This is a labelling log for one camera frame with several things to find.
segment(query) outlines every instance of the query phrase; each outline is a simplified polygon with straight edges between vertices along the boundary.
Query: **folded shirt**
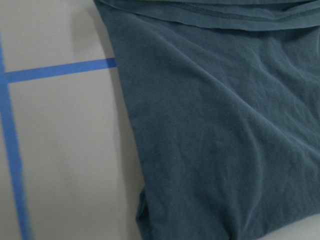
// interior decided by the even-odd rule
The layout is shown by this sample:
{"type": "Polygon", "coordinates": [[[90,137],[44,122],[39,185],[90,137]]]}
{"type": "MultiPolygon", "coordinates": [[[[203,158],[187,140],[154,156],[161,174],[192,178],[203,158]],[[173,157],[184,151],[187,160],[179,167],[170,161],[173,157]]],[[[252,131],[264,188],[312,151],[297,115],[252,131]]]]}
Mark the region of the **folded shirt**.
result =
{"type": "Polygon", "coordinates": [[[320,213],[320,1],[94,0],[145,181],[143,240],[320,213]]]}

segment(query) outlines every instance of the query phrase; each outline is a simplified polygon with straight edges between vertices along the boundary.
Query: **white surface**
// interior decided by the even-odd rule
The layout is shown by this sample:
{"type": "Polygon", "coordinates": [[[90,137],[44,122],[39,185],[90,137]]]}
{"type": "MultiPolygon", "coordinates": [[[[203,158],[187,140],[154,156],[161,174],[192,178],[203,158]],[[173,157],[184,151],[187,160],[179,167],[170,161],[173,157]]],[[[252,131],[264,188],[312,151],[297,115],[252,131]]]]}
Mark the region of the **white surface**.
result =
{"type": "MultiPolygon", "coordinates": [[[[91,0],[0,0],[0,34],[7,72],[114,56],[91,0]]],[[[140,240],[143,178],[117,69],[9,89],[35,240],[140,240]]],[[[1,140],[0,240],[19,240],[1,140]]],[[[319,236],[316,215],[261,240],[319,236]]]]}

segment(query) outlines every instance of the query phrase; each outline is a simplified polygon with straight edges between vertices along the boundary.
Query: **tape strip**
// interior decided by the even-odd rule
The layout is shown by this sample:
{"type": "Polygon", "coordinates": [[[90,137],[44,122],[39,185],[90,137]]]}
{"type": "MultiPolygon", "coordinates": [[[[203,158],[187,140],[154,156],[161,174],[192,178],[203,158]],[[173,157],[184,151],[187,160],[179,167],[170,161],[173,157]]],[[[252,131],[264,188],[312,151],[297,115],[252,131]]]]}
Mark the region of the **tape strip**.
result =
{"type": "Polygon", "coordinates": [[[4,143],[8,158],[13,196],[22,240],[31,240],[26,193],[23,181],[23,163],[20,158],[19,144],[10,101],[8,81],[5,78],[5,66],[2,58],[0,38],[0,112],[4,143]]]}
{"type": "Polygon", "coordinates": [[[9,71],[4,75],[8,83],[15,83],[66,74],[75,74],[93,70],[114,68],[116,67],[116,65],[116,60],[114,58],[105,58],[62,65],[39,67],[27,70],[9,71]]]}

